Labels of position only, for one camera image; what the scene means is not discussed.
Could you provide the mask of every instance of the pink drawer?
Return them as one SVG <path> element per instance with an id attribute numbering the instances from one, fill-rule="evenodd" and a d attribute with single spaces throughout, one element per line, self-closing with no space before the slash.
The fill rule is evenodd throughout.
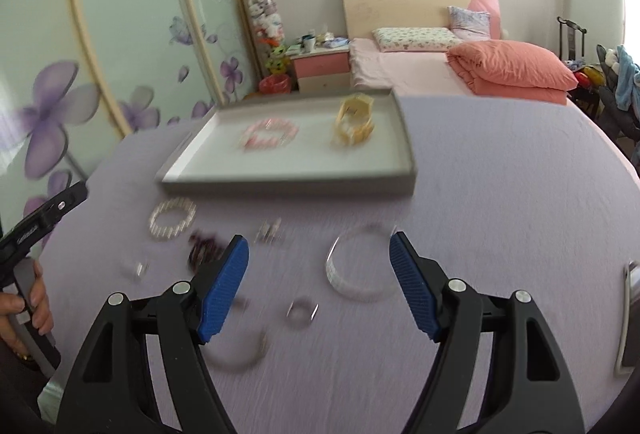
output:
<path id="1" fill-rule="evenodd" d="M 293 64 L 298 78 L 342 74 L 349 72 L 349 53 L 337 52 L 335 54 L 298 58 L 293 61 Z"/>

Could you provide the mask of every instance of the white tray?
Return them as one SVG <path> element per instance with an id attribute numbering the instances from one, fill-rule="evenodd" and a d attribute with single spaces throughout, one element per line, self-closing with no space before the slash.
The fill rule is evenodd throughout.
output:
<path id="1" fill-rule="evenodd" d="M 390 89 L 368 90 L 375 128 L 353 147 L 333 143 L 339 94 L 289 94 L 212 110 L 178 146 L 156 179 L 170 192 L 219 195 L 413 194 L 417 168 L 402 111 Z M 300 130 L 274 149 L 245 150 L 244 130 L 268 117 L 291 120 Z"/>

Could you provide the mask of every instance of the blue gripper pad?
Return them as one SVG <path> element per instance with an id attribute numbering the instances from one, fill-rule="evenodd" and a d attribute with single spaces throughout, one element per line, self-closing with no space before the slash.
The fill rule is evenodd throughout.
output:
<path id="1" fill-rule="evenodd" d="M 389 241 L 389 260 L 415 324 L 433 340 L 440 332 L 440 325 L 436 320 L 436 299 L 397 234 L 391 236 Z"/>
<path id="2" fill-rule="evenodd" d="M 203 342 L 208 342 L 213 335 L 217 335 L 222 329 L 248 264 L 249 244 L 242 237 L 226 258 L 209 293 L 202 300 L 202 316 L 198 326 L 198 336 Z"/>

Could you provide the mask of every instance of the pink comforter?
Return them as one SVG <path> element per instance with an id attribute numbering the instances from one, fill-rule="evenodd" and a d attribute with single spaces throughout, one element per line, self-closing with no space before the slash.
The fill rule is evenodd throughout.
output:
<path id="1" fill-rule="evenodd" d="M 466 42 L 447 52 L 453 70 L 479 96 L 534 99 L 566 105 L 577 80 L 548 49 L 524 42 Z"/>

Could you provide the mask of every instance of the finger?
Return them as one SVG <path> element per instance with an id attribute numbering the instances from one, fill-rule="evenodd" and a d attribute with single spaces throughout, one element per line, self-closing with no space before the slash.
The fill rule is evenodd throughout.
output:
<path id="1" fill-rule="evenodd" d="M 47 333 L 50 333 L 52 329 L 53 329 L 53 315 L 49 315 L 49 318 L 47 318 L 47 321 L 38 330 L 38 332 L 41 335 L 46 335 Z"/>
<path id="2" fill-rule="evenodd" d="M 33 271 L 35 272 L 36 277 L 38 278 L 42 277 L 43 270 L 42 270 L 42 264 L 40 264 L 40 261 L 36 260 L 33 262 Z"/>
<path id="3" fill-rule="evenodd" d="M 44 286 L 44 280 L 41 278 L 37 278 L 36 282 L 34 282 L 33 287 L 31 288 L 31 293 L 29 295 L 29 301 L 31 302 L 31 306 L 34 308 L 38 307 L 38 305 L 42 302 L 44 297 L 47 296 L 47 289 Z"/>
<path id="4" fill-rule="evenodd" d="M 50 315 L 49 298 L 44 297 L 40 305 L 36 308 L 33 317 L 31 317 L 31 324 L 33 324 L 34 328 L 39 329 L 44 325 Z"/>
<path id="5" fill-rule="evenodd" d="M 7 317 L 0 317 L 0 338 L 4 340 L 4 343 L 14 351 L 14 353 L 22 354 L 24 356 L 28 356 L 29 350 L 26 346 L 20 341 L 18 335 L 15 334 L 14 329 L 11 327 L 9 320 Z"/>
<path id="6" fill-rule="evenodd" d="M 0 315 L 15 315 L 24 309 L 24 300 L 18 295 L 0 293 Z"/>

